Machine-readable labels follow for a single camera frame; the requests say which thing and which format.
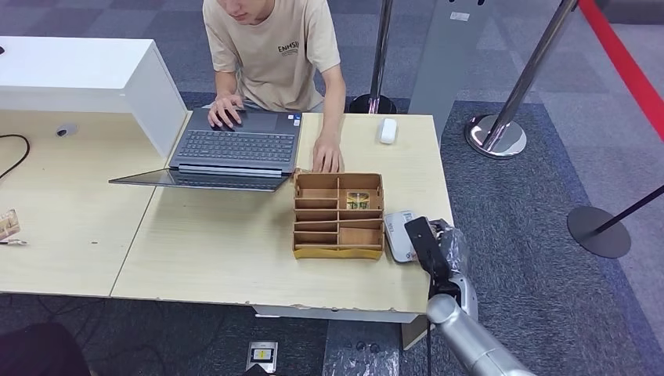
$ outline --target silver metal arm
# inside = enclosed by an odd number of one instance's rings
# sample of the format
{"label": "silver metal arm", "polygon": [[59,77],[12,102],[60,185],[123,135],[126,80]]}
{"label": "silver metal arm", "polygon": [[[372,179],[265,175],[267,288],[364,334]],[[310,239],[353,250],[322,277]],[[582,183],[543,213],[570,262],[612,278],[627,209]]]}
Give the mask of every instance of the silver metal arm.
{"label": "silver metal arm", "polygon": [[469,375],[535,375],[480,323],[468,316],[452,296],[434,295],[427,304],[427,316]]}

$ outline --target sticker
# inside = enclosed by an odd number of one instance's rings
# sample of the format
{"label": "sticker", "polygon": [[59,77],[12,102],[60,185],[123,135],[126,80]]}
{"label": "sticker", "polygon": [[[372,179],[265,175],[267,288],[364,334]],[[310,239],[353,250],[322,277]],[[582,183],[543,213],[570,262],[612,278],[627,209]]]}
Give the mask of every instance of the sticker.
{"label": "sticker", "polygon": [[466,21],[468,21],[469,18],[471,18],[471,14],[470,13],[462,13],[462,12],[452,12],[452,14],[449,15],[449,18],[451,20],[466,22]]}
{"label": "sticker", "polygon": [[368,209],[369,194],[367,192],[348,192],[346,195],[347,209]]}
{"label": "sticker", "polygon": [[0,215],[0,240],[20,231],[19,219],[14,209]]}
{"label": "sticker", "polygon": [[255,360],[269,360],[270,358],[272,358],[271,349],[254,349]]}

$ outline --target beige t-shirt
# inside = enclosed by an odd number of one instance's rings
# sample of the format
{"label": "beige t-shirt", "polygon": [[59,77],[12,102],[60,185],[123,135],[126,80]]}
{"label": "beige t-shirt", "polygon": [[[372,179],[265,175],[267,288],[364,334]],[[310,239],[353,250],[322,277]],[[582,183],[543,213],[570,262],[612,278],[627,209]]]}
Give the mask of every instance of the beige t-shirt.
{"label": "beige t-shirt", "polygon": [[240,95],[274,111],[308,111],[323,100],[314,73],[341,61],[327,0],[275,0],[258,25],[240,25],[217,0],[204,0],[203,18],[215,71],[236,72]]}

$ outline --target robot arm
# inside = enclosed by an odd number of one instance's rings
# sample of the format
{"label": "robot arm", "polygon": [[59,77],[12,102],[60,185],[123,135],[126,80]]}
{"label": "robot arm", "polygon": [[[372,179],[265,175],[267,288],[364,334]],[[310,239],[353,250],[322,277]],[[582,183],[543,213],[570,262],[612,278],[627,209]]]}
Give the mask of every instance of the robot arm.
{"label": "robot arm", "polygon": [[534,376],[477,321],[477,298],[467,278],[450,270],[425,217],[405,224],[422,268],[431,275],[427,316],[473,376]]}
{"label": "robot arm", "polygon": [[482,325],[468,316],[451,295],[431,297],[427,316],[468,374],[534,376]]}

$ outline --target black round base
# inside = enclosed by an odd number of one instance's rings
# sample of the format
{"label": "black round base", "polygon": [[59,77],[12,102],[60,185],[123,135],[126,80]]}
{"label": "black round base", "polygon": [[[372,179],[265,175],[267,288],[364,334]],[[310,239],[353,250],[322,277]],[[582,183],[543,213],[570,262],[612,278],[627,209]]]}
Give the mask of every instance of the black round base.
{"label": "black round base", "polygon": [[[365,94],[355,98],[348,106],[348,112],[351,114],[368,114],[369,97],[369,94]],[[387,96],[381,96],[381,100],[378,101],[378,113],[396,114],[396,106]]]}
{"label": "black round base", "polygon": [[618,222],[602,233],[595,230],[613,215],[607,211],[584,206],[567,215],[567,228],[574,240],[586,251],[608,259],[623,257],[630,251],[632,239],[625,225]]}

